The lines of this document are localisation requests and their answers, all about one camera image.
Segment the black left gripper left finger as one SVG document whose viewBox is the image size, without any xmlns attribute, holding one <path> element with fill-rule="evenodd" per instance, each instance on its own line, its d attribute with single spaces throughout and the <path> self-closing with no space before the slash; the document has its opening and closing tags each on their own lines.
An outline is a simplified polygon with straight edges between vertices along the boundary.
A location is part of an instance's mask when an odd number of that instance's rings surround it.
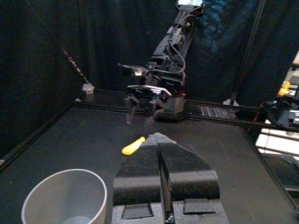
<svg viewBox="0 0 299 224">
<path fill-rule="evenodd" d="M 113 179 L 113 205 L 160 201 L 157 142 L 149 136 L 136 152 L 125 158 Z"/>
</svg>

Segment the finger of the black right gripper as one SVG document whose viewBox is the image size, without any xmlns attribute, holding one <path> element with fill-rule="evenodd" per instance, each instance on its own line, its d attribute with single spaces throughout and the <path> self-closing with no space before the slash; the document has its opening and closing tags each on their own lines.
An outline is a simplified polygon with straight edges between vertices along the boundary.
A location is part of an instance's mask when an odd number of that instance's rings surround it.
<svg viewBox="0 0 299 224">
<path fill-rule="evenodd" d="M 160 99 L 153 98 L 147 104 L 147 115 L 144 120 L 144 126 L 149 127 L 153 124 L 155 117 L 164 111 L 164 103 Z"/>
<path fill-rule="evenodd" d="M 125 122 L 128 124 L 132 123 L 137 104 L 139 104 L 139 100 L 136 99 L 136 97 L 132 94 L 128 95 L 125 97 Z"/>
</svg>

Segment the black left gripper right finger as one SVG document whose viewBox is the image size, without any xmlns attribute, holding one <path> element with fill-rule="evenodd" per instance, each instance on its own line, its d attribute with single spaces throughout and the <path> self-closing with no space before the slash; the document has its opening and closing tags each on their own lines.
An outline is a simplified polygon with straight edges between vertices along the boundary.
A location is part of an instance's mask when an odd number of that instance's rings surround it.
<svg viewBox="0 0 299 224">
<path fill-rule="evenodd" d="M 219 177 L 206 160 L 161 133 L 155 133 L 153 139 L 168 171 L 172 199 L 218 199 Z"/>
</svg>

